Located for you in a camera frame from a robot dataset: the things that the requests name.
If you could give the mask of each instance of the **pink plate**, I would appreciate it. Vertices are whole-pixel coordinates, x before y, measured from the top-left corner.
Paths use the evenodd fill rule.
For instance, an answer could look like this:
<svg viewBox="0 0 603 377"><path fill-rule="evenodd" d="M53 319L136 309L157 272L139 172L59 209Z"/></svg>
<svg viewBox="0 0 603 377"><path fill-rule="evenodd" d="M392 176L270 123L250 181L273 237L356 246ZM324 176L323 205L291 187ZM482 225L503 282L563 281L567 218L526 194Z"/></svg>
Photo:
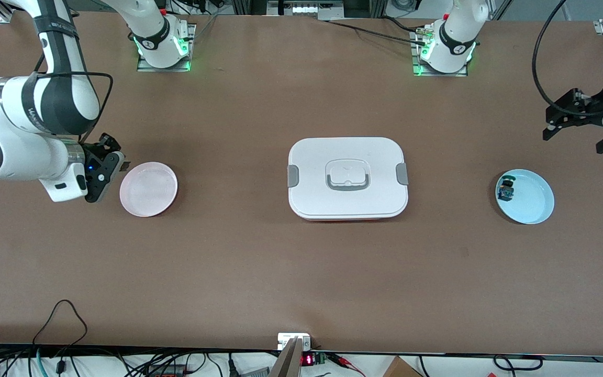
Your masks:
<svg viewBox="0 0 603 377"><path fill-rule="evenodd" d="M174 171L160 162L138 165L122 180L120 202L134 216L151 217L168 208L178 192Z"/></svg>

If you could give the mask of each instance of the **table surface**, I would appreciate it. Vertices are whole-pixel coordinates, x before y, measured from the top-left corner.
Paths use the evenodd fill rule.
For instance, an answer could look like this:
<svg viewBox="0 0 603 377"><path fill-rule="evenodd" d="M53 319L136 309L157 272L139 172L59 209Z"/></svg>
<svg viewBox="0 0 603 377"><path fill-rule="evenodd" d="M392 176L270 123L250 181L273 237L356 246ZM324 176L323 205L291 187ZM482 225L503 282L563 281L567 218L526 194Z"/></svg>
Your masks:
<svg viewBox="0 0 603 377"><path fill-rule="evenodd" d="M348 22L405 36L385 20ZM541 140L540 23L488 22L466 78L414 76L406 43L252 16L218 17L191 72L137 73L118 15L76 24L89 69L115 77L93 138L115 136L132 165L170 165L180 191L143 219L120 205L122 176L98 205L0 181L0 342L31 341L69 298L84 343L272 348L278 332L304 331L345 351L603 355L603 129ZM0 26L0 76L29 74L40 51L26 14ZM603 36L589 22L552 24L539 55L552 98L603 86ZM290 147L332 136L399 143L411 182L401 215L292 212ZM548 180L550 219L498 212L509 169ZM40 341L80 333L63 307Z"/></svg>

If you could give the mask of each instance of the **metal mounting plate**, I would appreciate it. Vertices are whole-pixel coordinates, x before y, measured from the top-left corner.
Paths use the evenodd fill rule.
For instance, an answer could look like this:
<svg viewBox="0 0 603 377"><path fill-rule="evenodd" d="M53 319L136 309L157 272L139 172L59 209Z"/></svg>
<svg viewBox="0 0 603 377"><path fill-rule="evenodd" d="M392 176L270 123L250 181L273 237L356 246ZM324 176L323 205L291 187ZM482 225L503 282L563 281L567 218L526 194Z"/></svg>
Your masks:
<svg viewBox="0 0 603 377"><path fill-rule="evenodd" d="M311 336L306 334L306 332L278 332L278 351L282 351L287 342L294 337L301 337L303 339L304 351L311 350Z"/></svg>
<svg viewBox="0 0 603 377"><path fill-rule="evenodd" d="M187 37L189 42L187 43L187 56L178 60L176 64L168 68L155 68L148 64L146 60L139 55L139 61L137 62L137 72L187 72L192 66L192 52L194 50L194 34L196 33L196 24L187 24Z"/></svg>
<svg viewBox="0 0 603 377"><path fill-rule="evenodd" d="M409 38L414 41L422 40L417 33L409 32ZM414 74L416 76L452 76L452 77L465 77L468 75L467 64L462 69L453 73L443 73L436 71L429 64L420 58L420 51L423 47L411 43L411 56L414 59Z"/></svg>

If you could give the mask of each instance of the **container lid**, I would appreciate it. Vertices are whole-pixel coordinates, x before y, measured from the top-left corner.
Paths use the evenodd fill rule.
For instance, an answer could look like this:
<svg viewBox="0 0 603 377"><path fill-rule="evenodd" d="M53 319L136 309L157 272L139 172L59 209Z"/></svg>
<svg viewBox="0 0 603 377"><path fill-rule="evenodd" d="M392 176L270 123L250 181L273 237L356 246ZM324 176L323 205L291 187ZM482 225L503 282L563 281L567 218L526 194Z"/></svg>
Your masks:
<svg viewBox="0 0 603 377"><path fill-rule="evenodd" d="M290 207L309 220L380 219L408 203L404 153L387 138L310 138L290 150Z"/></svg>

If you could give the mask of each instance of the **black cable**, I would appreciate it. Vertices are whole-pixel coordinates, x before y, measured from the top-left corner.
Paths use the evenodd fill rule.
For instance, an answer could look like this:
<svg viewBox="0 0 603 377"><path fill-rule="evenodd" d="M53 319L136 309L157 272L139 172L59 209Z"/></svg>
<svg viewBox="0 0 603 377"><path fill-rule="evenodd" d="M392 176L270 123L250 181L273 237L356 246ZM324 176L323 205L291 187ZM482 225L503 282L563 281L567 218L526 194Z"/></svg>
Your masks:
<svg viewBox="0 0 603 377"><path fill-rule="evenodd" d="M195 370L187 370L187 362L189 362L189 358L192 356L192 354L187 355L187 359L185 360L185 370L184 370L183 374L193 374L194 372L197 372L199 369L201 369L204 366L204 364L206 363L206 354L203 353L203 355L204 355L204 360L203 360L202 364L199 365L199 367Z"/></svg>
<svg viewBox="0 0 603 377"><path fill-rule="evenodd" d="M10 362L10 364L8 364L6 366L6 369L4 370L2 377L6 377L8 374L8 371L13 367L13 365L15 364L15 362L20 358L20 356L22 356L22 353L24 353L24 351L20 351L19 354L17 354L17 356L14 357L14 359L12 360L12 362Z"/></svg>
<svg viewBox="0 0 603 377"><path fill-rule="evenodd" d="M382 19L388 19L388 20L392 21L395 25L397 25L397 28L406 30L406 31L411 32L411 33L415 33L416 29L418 29L418 28L424 28L425 27L424 25L421 25L421 26L414 26L412 28L409 28L407 26L402 25L402 23L400 23L399 21L397 21L396 18L390 17L388 15L383 15L383 17L381 17L381 18Z"/></svg>
<svg viewBox="0 0 603 377"><path fill-rule="evenodd" d="M136 374L143 374L144 371L147 372L147 369L151 365L154 365L154 363L156 363L156 362L163 361L165 358L168 358L168 357L174 355L174 353L175 353L175 350L173 350L171 353L166 352L166 353L162 353L162 354L155 354L155 355L153 355L153 357L149 361L147 361L145 363L142 363L138 367L132 368L132 370L130 372L128 372L127 374L125 374L125 377L134 376Z"/></svg>
<svg viewBox="0 0 603 377"><path fill-rule="evenodd" d="M563 112L564 114L574 115L576 117L595 117L603 115L603 112L579 113L564 109L563 107L555 103L555 101L550 99L550 97L548 97L546 92L543 90L541 83L539 83L539 75L537 74L537 55L539 54L539 46L541 45L541 39L543 38L543 34L546 32L546 29L548 29L548 25L550 25L551 21L553 21L553 17L555 17L555 14L557 14L557 11L562 8L562 5L564 5L565 2L567 2L567 0L560 0L560 2L556 5L555 9L553 9L550 16L548 16L548 19L546 19L546 22L543 24L543 28L541 28L541 31L539 32L537 42L534 44L534 52L532 53L532 78L534 79L534 85L537 87L537 90L539 91L541 97L546 102L548 102L549 105L559 110L560 112Z"/></svg>
<svg viewBox="0 0 603 377"><path fill-rule="evenodd" d="M211 15L211 12L209 12L208 10L205 10L205 9L204 9L204 10L202 10L202 9L201 9L201 8L199 8L198 6L196 6L196 5L194 5L194 4L190 4L190 3L188 3L188 2L184 2L183 0L180 0L180 2L179 2L179 0L172 0L172 2L174 2L176 5L178 5L178 7L179 7L180 9L184 10L184 11L185 11L187 14L191 14L191 13L190 13L190 12L188 12L188 11L187 11L187 9L185 9L185 8L184 8L184 7L181 5L181 3L182 3L183 5L187 5L188 7L192 7L192 8L194 8L194 9L198 9L198 10L199 10L199 12L202 12L202 13L208 13L209 15Z"/></svg>
<svg viewBox="0 0 603 377"><path fill-rule="evenodd" d="M425 46L425 42L423 42L423 41L417 41L417 40L411 40L411 39L407 39L407 38L400 38L400 37L395 37L395 36L389 36L387 34L378 33L378 31L372 31L372 30L362 29L362 28L358 28L357 26L347 25L347 24L340 24L338 22L331 22L331 21L325 21L325 22L327 22L328 24L332 24L332 25L343 26L344 28L354 29L354 30L357 30L357 31L363 31L365 33L373 34L375 36L379 36L379 37L383 37L383 38L389 38L389 39L392 39L392 40L405 41L407 43L413 43L414 45Z"/></svg>
<svg viewBox="0 0 603 377"><path fill-rule="evenodd" d="M175 357L170 358L169 360L161 363L160 365L158 365L157 368L151 370L146 376L147 377L152 377L154 375L157 375L156 372L159 370L160 374L165 374L165 371L176 361L177 358L181 357L182 354L179 354Z"/></svg>
<svg viewBox="0 0 603 377"><path fill-rule="evenodd" d="M122 357L119 350L116 350L116 352L118 353L117 357L120 359L120 362L122 362L122 364L125 366L125 370L127 370L127 372L129 373L132 368L131 365L129 365L127 362L125 362L125 358Z"/></svg>
<svg viewBox="0 0 603 377"><path fill-rule="evenodd" d="M31 375L31 354L32 354L33 350L34 350L33 346L29 347L29 355L27 355L27 372L29 372L29 377L32 377L32 375Z"/></svg>
<svg viewBox="0 0 603 377"><path fill-rule="evenodd" d="M418 358L420 359L420 367L422 368L423 373L425 374L425 377L429 377L429 374L427 373L427 369L425 369L425 362L423 361L423 357L419 355Z"/></svg>
<svg viewBox="0 0 603 377"><path fill-rule="evenodd" d="M227 365L229 365L229 377L241 377L241 374L239 374L239 371L237 370L237 366L234 365L234 359L232 358L231 352L228 355Z"/></svg>
<svg viewBox="0 0 603 377"><path fill-rule="evenodd" d="M39 61L36 62L36 66L34 66L34 72L38 72L41 69L41 64L43 64L43 61L46 59L46 56L43 55L43 53L41 54L41 57L39 58Z"/></svg>
<svg viewBox="0 0 603 377"><path fill-rule="evenodd" d="M74 372L76 372L77 377L81 377L81 374L79 373L79 369L76 368L76 363L74 362L74 355L69 355L69 358L71 359L71 365L74 366Z"/></svg>
<svg viewBox="0 0 603 377"><path fill-rule="evenodd" d="M507 362L508 367L502 367L502 365L499 365L497 360L504 360L505 362ZM534 367L522 368L522 367L513 367L513 364L510 362L509 358L507 358L504 355L493 356L493 364L495 365L495 367L498 367L499 369L504 370L506 372L511 372L512 377L516 377L515 372L517 370L520 370L523 372L532 372L533 370L541 369L541 367L543 367L543 358L538 358L538 361L539 361L539 364L535 365Z"/></svg>
<svg viewBox="0 0 603 377"><path fill-rule="evenodd" d="M72 74L81 74L80 72L78 73L74 73L74 72L70 72L67 74L64 73L49 73L49 74L42 74L40 75L40 77L51 77L51 76L62 76L62 75L72 75ZM81 337L79 337L79 339L76 339L75 341L73 341L69 347L73 346L74 344L76 344L77 342L81 341L86 335L88 335L88 325L86 324L85 320L82 319L81 315L79 315L79 313L76 310L76 306L74 306L74 303L72 303L71 301L67 300L66 298L63 298L62 300L59 300L57 303L55 303L55 306L52 309L52 312L50 312L50 316L48 316L48 319L46 319L45 324L43 324L43 326L41 326L41 329L36 332L36 335L34 336L34 338L31 340L31 345L34 346L36 345L36 338L39 337L39 335L41 334L41 332L43 332L43 330L46 329L46 326L48 326L48 324L50 323L50 320L52 320L53 315L55 315L55 311L57 310L58 306L60 306L61 303L68 303L71 306L71 310L74 310L74 315L76 315L76 318L79 319L79 321L81 322L81 324L83 325L83 334L81 335Z"/></svg>
<svg viewBox="0 0 603 377"><path fill-rule="evenodd" d="M208 361L210 361L211 363L214 363L216 365L216 367L218 367L218 372L220 372L220 377L224 377L224 375L222 375L222 369L220 369L220 365L218 365L218 363L213 361L213 359L211 358L211 355L206 354L206 358L208 358Z"/></svg>

